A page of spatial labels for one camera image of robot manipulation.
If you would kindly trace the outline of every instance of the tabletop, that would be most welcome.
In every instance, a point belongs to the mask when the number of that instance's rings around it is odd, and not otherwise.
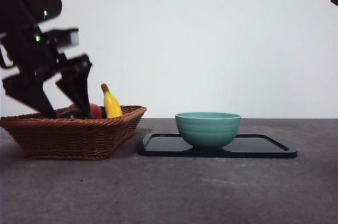
[[[140,141],[177,133],[141,119],[101,161],[28,160],[1,131],[0,223],[338,223],[338,119],[242,119],[296,158],[145,157]]]

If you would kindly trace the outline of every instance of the yellow banana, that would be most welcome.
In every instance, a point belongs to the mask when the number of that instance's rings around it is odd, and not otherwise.
[[[104,92],[104,106],[106,111],[106,118],[122,116],[120,104],[116,98],[111,94],[105,83],[101,84],[101,89]]]

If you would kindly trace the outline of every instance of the brown woven basket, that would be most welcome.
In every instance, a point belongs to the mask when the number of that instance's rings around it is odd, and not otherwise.
[[[50,119],[40,113],[1,117],[0,125],[26,158],[103,160],[135,134],[147,110],[121,106],[123,116],[107,119]],[[67,108],[57,109],[57,115]]]

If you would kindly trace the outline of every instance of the green bowl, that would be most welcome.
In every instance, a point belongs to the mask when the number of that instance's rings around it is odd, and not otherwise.
[[[194,148],[217,150],[236,137],[241,116],[230,113],[190,112],[175,115],[181,137]]]

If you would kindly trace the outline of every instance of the black tray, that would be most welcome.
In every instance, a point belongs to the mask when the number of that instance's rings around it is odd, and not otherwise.
[[[150,133],[141,141],[138,154],[143,156],[295,158],[297,151],[280,140],[262,134],[238,134],[220,150],[196,150],[179,134]]]

